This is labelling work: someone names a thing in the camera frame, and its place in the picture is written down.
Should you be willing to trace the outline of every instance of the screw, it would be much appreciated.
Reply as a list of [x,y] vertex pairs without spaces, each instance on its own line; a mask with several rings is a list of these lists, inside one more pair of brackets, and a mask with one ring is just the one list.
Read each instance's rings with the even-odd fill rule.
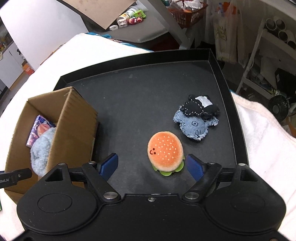
[[147,200],[150,201],[150,202],[155,202],[156,198],[155,197],[148,197]]
[[185,193],[185,198],[190,199],[190,200],[194,200],[194,199],[198,199],[198,197],[200,196],[198,193],[196,192],[188,192]]
[[105,192],[103,196],[104,198],[111,200],[117,198],[118,194],[116,192]]

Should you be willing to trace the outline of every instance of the shopping bag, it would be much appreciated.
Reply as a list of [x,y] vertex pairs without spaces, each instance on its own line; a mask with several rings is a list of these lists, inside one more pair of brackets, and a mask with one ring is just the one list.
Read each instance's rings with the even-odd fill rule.
[[225,2],[220,10],[213,14],[213,27],[217,60],[245,66],[245,43],[242,14],[237,8],[237,1]]

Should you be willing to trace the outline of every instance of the cardboard box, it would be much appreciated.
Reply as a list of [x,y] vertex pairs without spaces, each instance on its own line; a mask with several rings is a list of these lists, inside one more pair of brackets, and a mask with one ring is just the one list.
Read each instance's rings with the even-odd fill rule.
[[58,0],[78,14],[83,14],[107,29],[136,0]]
[[[15,127],[6,161],[6,172],[31,169],[30,148],[26,146],[26,142],[38,115],[44,116],[57,126],[48,156],[47,172],[60,162],[65,162],[72,168],[90,161],[97,112],[73,87],[66,87],[28,99]],[[37,182],[38,176],[33,171],[32,173],[30,179],[5,188],[5,192],[15,203]]]

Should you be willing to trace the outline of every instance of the light blue fuzzy fabric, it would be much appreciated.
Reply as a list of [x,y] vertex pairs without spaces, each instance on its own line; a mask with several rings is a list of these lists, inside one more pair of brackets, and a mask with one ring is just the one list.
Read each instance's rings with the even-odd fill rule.
[[180,124],[180,129],[187,137],[194,140],[202,140],[208,132],[208,127],[218,125],[219,120],[212,117],[204,121],[200,116],[185,116],[182,111],[178,110],[173,121]]
[[44,132],[33,144],[31,148],[31,165],[33,171],[40,177],[43,177],[46,172],[47,159],[52,140],[54,137],[55,127],[49,128]]

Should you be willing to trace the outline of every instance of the white label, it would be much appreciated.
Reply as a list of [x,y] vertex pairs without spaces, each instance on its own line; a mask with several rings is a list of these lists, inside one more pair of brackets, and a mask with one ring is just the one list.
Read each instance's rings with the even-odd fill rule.
[[196,100],[199,100],[199,101],[202,103],[202,106],[203,106],[203,107],[207,107],[207,106],[213,104],[213,103],[212,103],[211,101],[209,101],[209,100],[207,99],[207,97],[205,97],[205,96],[198,96],[198,97],[196,97],[195,99],[196,99]]
[[6,179],[3,179],[3,180],[0,180],[0,183],[5,183],[5,182],[9,182],[9,178],[6,178]]

